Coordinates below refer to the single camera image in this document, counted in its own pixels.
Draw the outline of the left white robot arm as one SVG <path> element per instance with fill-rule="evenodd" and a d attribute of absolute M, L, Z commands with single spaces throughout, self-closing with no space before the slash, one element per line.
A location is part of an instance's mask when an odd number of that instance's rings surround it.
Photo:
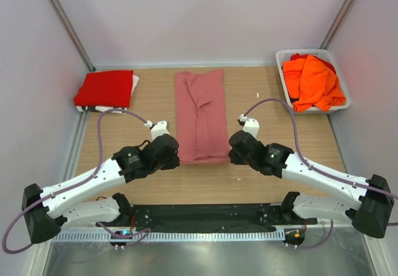
<path fill-rule="evenodd" d="M 158 170 L 178 167 L 178 142 L 164 134 L 144 148 L 123 147 L 99 167 L 45 188 L 31 184 L 24 189 L 22 211 L 32 244 L 40 244 L 60 231 L 91 223 L 122 226 L 132 215 L 127 198 L 117 193 L 104 201 L 88 198 L 145 178 Z"/>

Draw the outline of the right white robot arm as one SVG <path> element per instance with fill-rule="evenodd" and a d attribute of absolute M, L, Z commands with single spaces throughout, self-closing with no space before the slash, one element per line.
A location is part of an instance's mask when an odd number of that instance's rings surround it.
<path fill-rule="evenodd" d="M 248 165 L 263 175 L 304 183 L 328 193 L 325 199 L 297 195 L 289 205 L 298 217 L 351 221 L 356 230 L 367 236 L 377 239 L 385 236 L 394 199 L 384 177 L 374 174 L 364 178 L 341 173 L 307 160 L 284 145 L 264 145 L 245 131 L 233 134 L 229 145 L 232 163 Z"/>

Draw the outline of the pink t shirt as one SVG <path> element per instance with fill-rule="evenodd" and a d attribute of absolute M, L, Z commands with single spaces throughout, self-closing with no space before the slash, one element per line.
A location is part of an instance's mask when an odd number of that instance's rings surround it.
<path fill-rule="evenodd" d="M 181 164 L 223 163 L 229 157 L 224 71 L 175 74 L 175 115 Z"/>

